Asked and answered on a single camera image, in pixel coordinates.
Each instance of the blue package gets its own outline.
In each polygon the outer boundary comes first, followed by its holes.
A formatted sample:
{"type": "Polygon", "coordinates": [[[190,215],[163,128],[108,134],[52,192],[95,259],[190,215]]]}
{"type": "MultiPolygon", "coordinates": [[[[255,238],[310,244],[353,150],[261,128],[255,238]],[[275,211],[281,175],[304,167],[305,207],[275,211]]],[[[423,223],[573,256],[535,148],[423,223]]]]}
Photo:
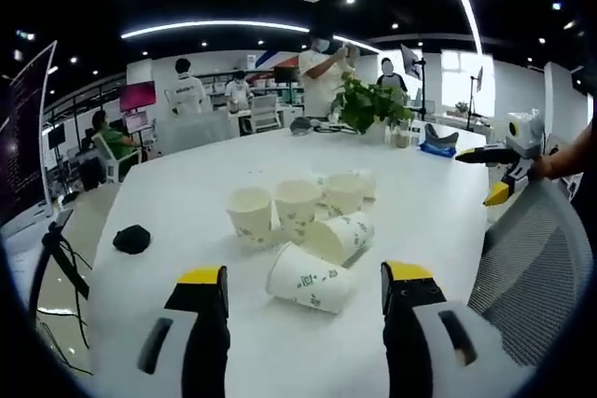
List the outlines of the blue package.
{"type": "Polygon", "coordinates": [[[437,146],[429,144],[427,141],[424,141],[422,144],[419,145],[419,147],[425,153],[435,154],[436,156],[442,156],[443,158],[453,158],[456,154],[456,148],[441,149],[437,146]]]}

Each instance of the face mask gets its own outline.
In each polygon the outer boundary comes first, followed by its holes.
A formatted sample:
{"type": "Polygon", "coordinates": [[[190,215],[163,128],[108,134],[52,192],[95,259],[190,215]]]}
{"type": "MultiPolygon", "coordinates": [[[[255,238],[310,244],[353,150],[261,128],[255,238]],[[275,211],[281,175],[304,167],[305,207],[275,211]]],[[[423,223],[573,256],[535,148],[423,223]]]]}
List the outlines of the face mask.
{"type": "Polygon", "coordinates": [[[386,61],[382,64],[382,72],[386,76],[391,76],[394,73],[394,65],[391,61],[386,61]]]}
{"type": "Polygon", "coordinates": [[[329,48],[329,41],[325,39],[318,39],[317,40],[317,51],[323,53],[329,48]]]}

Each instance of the ceiling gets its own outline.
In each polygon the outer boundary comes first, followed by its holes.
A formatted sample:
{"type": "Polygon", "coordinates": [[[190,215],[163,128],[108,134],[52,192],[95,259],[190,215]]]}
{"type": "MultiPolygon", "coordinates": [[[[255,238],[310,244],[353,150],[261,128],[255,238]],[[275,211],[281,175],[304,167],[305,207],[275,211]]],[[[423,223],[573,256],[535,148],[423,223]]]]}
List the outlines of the ceiling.
{"type": "MultiPolygon", "coordinates": [[[[484,51],[496,59],[542,67],[547,61],[569,69],[583,61],[583,38],[577,24],[563,26],[575,16],[564,3],[560,11],[551,5],[557,0],[471,0],[480,34],[499,41],[484,51]],[[541,45],[539,37],[547,43],[541,45]]],[[[19,49],[28,61],[53,40],[59,46],[54,65],[58,72],[49,77],[52,98],[60,98],[97,77],[123,72],[126,64],[148,57],[161,58],[205,50],[258,48],[300,51],[304,34],[246,27],[201,27],[168,31],[122,40],[124,32],[179,21],[213,19],[273,21],[309,27],[325,21],[336,34],[367,42],[392,34],[470,34],[459,0],[322,0],[309,4],[299,0],[3,0],[11,11],[0,29],[2,56],[0,73],[14,76],[23,66],[12,58],[19,49]],[[393,30],[392,24],[398,23],[393,30]],[[16,35],[16,30],[35,34],[35,41],[16,35]],[[201,42],[208,43],[202,47],[201,42]],[[70,58],[77,56],[72,64],[70,58]]],[[[419,39],[407,41],[416,45],[419,39]]],[[[425,49],[473,49],[471,42],[425,40],[425,49]]],[[[396,42],[374,45],[396,48],[396,42]]]]}

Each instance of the person in green shirt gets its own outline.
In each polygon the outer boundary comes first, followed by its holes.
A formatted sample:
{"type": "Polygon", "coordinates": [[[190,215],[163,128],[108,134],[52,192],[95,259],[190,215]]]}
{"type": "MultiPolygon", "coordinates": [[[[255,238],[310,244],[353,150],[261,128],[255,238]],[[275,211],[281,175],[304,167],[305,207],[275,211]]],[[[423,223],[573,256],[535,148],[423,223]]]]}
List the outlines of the person in green shirt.
{"type": "MultiPolygon", "coordinates": [[[[116,159],[124,158],[137,150],[137,143],[131,137],[108,126],[105,111],[97,111],[93,114],[91,124],[96,134],[99,132],[102,134],[102,137],[104,137],[106,144],[110,147],[116,159]]],[[[143,162],[147,161],[147,153],[144,150],[141,152],[141,158],[143,162]]],[[[136,164],[136,161],[136,158],[131,158],[120,164],[120,172],[123,176],[126,175],[132,165],[136,164]]]]}

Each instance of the white paper cup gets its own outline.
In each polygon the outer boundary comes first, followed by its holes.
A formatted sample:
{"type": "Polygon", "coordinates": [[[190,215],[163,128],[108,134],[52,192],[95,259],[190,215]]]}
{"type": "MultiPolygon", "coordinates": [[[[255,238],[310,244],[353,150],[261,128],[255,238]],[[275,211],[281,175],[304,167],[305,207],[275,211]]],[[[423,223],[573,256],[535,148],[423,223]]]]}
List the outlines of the white paper cup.
{"type": "Polygon", "coordinates": [[[241,188],[232,193],[227,208],[236,234],[247,245],[258,247],[271,238],[271,197],[263,188],[241,188]]]}
{"type": "Polygon", "coordinates": [[[374,234],[371,218],[364,212],[356,212],[309,224],[303,246],[306,251],[341,265],[356,252],[366,249],[374,234]]]}
{"type": "Polygon", "coordinates": [[[274,193],[280,225],[286,236],[302,242],[305,228],[315,220],[322,188],[309,181],[288,181],[279,184],[274,193]]]}
{"type": "Polygon", "coordinates": [[[265,289],[269,295],[337,314],[352,290],[352,274],[289,242],[273,263],[265,289]]]}
{"type": "Polygon", "coordinates": [[[375,177],[372,170],[351,170],[362,182],[363,196],[367,199],[375,199],[375,177]]]}
{"type": "Polygon", "coordinates": [[[361,210],[363,187],[361,179],[354,174],[336,174],[328,177],[325,191],[330,217],[361,210]]]}

